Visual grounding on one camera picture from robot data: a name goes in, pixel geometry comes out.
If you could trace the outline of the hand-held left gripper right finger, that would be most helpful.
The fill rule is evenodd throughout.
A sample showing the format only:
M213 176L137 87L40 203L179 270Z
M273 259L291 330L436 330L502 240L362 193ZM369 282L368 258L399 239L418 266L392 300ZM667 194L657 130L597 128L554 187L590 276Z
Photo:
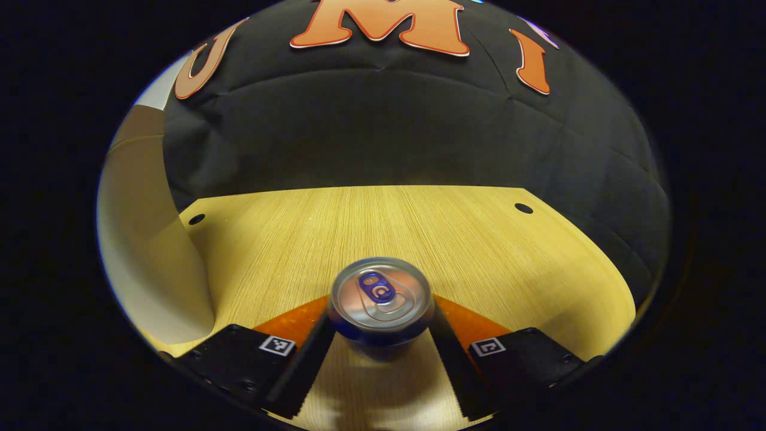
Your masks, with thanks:
M603 360L583 360L538 328L511 331L454 301L434 302L430 336L469 420L551 404Z

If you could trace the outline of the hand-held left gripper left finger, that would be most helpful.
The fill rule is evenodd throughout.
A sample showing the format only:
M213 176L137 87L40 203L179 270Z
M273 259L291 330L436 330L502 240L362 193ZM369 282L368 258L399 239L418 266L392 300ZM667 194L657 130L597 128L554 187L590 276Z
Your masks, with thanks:
M323 296L252 329L227 325L173 365L243 409L292 419L336 335L327 304Z

